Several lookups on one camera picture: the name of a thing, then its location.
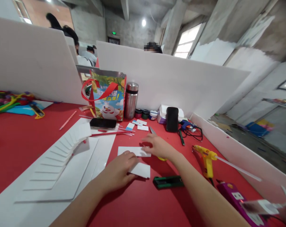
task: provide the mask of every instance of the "cartoon character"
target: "cartoon character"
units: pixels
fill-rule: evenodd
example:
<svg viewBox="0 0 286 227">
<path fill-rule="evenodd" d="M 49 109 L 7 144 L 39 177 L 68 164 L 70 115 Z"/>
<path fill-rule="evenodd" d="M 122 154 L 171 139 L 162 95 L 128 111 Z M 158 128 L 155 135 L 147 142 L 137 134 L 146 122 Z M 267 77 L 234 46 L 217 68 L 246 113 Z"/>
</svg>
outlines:
<svg viewBox="0 0 286 227">
<path fill-rule="evenodd" d="M 121 120 L 122 118 L 119 116 L 119 112 L 119 109 L 115 109 L 113 106 L 109 105 L 108 102 L 104 102 L 101 110 L 103 118 L 111 120 Z"/>
</svg>

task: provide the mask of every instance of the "yellow glue gun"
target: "yellow glue gun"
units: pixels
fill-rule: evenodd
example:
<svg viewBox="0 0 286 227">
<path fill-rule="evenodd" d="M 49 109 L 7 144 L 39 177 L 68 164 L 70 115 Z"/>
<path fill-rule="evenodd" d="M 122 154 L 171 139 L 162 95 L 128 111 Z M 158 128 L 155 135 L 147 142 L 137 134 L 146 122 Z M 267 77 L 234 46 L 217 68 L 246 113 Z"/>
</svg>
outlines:
<svg viewBox="0 0 286 227">
<path fill-rule="evenodd" d="M 204 161 L 204 168 L 205 171 L 203 173 L 204 177 L 206 178 L 213 178 L 213 171 L 212 171 L 212 160 L 217 160 L 217 154 L 213 151 L 210 151 L 204 147 L 195 145 L 192 146 L 192 148 L 196 151 L 198 151 L 203 158 Z"/>
</svg>

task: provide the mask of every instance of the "stainless steel thermos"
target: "stainless steel thermos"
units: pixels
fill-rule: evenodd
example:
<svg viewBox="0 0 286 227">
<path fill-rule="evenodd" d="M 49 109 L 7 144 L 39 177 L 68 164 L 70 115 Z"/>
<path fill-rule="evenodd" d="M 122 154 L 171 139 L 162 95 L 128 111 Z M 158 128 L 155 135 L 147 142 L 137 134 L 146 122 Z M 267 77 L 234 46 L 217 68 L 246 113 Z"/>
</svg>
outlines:
<svg viewBox="0 0 286 227">
<path fill-rule="evenodd" d="M 139 85 L 134 82 L 129 82 L 126 85 L 125 93 L 125 108 L 124 117 L 126 119 L 133 119 L 137 106 Z"/>
</svg>

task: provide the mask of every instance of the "red bag handle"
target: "red bag handle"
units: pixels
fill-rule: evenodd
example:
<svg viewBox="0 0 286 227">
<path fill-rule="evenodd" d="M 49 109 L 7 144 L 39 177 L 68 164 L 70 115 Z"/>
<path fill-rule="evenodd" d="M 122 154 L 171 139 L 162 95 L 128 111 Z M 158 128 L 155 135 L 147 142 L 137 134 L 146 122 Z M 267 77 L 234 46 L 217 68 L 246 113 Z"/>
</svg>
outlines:
<svg viewBox="0 0 286 227">
<path fill-rule="evenodd" d="M 82 90 L 81 90 L 82 98 L 84 98 L 86 101 L 89 101 L 89 102 L 94 102 L 94 101 L 97 101 L 97 100 L 99 100 L 99 99 L 104 99 L 104 98 L 108 97 L 114 90 L 117 90 L 117 89 L 118 89 L 118 84 L 112 82 L 112 83 L 108 86 L 108 88 L 105 90 L 105 92 L 100 96 L 100 98 L 94 99 L 94 100 L 88 99 L 88 98 L 86 98 L 86 96 L 83 94 L 83 89 L 84 89 L 84 87 L 85 87 L 89 82 L 92 82 L 92 81 L 94 81 L 94 79 L 88 79 L 87 81 L 85 81 L 84 84 L 83 84 L 83 86 L 82 86 Z"/>
</svg>

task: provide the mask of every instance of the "hand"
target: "hand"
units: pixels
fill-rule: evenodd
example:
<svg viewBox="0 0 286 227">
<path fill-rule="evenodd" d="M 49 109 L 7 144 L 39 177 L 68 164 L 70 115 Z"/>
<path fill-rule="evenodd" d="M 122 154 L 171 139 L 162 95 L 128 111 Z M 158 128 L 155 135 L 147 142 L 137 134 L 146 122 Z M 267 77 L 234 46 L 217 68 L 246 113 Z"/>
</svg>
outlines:
<svg viewBox="0 0 286 227">
<path fill-rule="evenodd" d="M 137 176 L 128 174 L 131 167 L 138 163 L 138 158 L 133 152 L 125 151 L 111 161 L 107 167 L 94 179 L 100 185 L 104 194 L 123 188 Z"/>
<path fill-rule="evenodd" d="M 173 156 L 179 153 L 169 143 L 155 134 L 148 134 L 142 141 L 152 144 L 152 148 L 143 147 L 142 150 L 151 153 L 157 157 L 167 158 L 171 160 Z"/>
</svg>

